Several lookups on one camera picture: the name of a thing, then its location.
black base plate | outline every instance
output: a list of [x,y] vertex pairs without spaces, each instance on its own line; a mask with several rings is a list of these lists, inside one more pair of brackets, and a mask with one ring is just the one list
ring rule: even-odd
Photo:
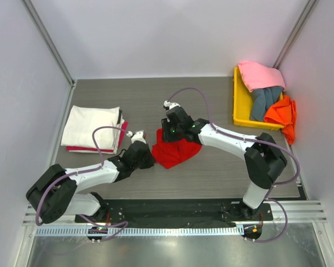
[[236,215],[238,203],[230,199],[150,199],[105,200],[109,204],[112,224],[128,221],[131,228],[224,228],[232,222],[272,221],[269,204],[262,204],[251,219]]

gray cloth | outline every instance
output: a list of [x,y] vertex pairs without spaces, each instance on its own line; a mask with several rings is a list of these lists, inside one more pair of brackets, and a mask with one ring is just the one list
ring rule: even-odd
[[266,112],[277,102],[282,91],[282,86],[272,86],[253,90],[251,96],[254,100],[254,105],[251,109],[250,120],[263,121]]

yellow tray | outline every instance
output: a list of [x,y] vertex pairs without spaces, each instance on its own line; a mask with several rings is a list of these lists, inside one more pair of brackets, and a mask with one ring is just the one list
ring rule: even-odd
[[[283,99],[282,93],[279,96],[279,100],[281,99]],[[236,67],[234,69],[234,124],[267,130],[279,130],[280,128],[284,128],[281,124],[251,121],[250,114],[252,104],[253,100],[251,94],[241,79],[239,67]]]

pink cloth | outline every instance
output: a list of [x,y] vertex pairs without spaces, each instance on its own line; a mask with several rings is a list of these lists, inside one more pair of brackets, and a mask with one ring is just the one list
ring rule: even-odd
[[238,64],[238,67],[241,78],[250,92],[272,86],[282,86],[283,91],[286,91],[286,85],[279,70],[268,68],[253,61],[242,61]]
[[[125,121],[121,128],[123,130],[127,129],[127,121]],[[117,145],[117,147],[119,148],[121,146],[122,140],[124,139],[125,133],[123,131],[120,131],[120,136],[119,136],[119,143]],[[67,146],[66,149],[70,152],[80,152],[80,153],[97,153],[98,150],[97,149],[91,149],[89,147],[81,147],[81,146]],[[102,149],[101,152],[103,154],[113,154],[114,151],[110,150],[110,149]]]

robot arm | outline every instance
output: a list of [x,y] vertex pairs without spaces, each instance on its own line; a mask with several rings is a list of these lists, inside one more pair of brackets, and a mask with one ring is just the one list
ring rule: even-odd
[[121,155],[113,156],[101,164],[78,169],[63,169],[55,164],[27,191],[26,198],[37,210],[43,193],[58,178],[72,174],[59,182],[46,196],[40,217],[45,224],[57,220],[62,215],[84,214],[93,221],[104,221],[109,207],[97,193],[78,194],[80,191],[100,184],[110,184],[128,178],[136,169],[148,169],[155,163],[144,132],[130,134],[132,144]]
[[[255,215],[276,178],[286,167],[287,160],[275,147],[242,140],[259,139],[274,143],[272,137],[266,133],[258,137],[242,135],[216,126],[216,129],[241,137],[240,141],[220,134],[207,120],[199,118],[194,121],[177,103],[165,102],[164,107],[167,110],[167,118],[162,119],[165,142],[185,138],[189,142],[217,147],[245,161],[251,182],[237,210],[245,219]],[[53,182],[63,175],[71,175],[56,184],[43,201],[40,211],[43,223],[52,223],[63,214],[84,214],[92,221],[105,221],[109,207],[103,199],[94,192],[86,195],[78,193],[92,186],[121,181],[137,168],[147,169],[154,165],[155,160],[146,144],[143,131],[129,137],[132,144],[123,155],[105,160],[102,168],[99,168],[100,164],[78,169],[63,169],[55,164],[48,168],[26,193],[27,200],[35,210],[44,192]]]
[[[222,135],[212,128],[209,121],[200,118],[194,121],[177,103],[165,102],[164,108],[167,110],[167,118],[162,119],[161,123],[165,142],[185,138],[189,142],[213,146],[230,152],[245,161],[251,182],[243,196],[240,211],[246,218],[255,214],[267,192],[287,165],[287,160],[281,151],[275,147],[239,141]],[[243,140],[259,139],[275,143],[274,139],[266,133],[257,137],[215,127],[223,132],[241,137]]]

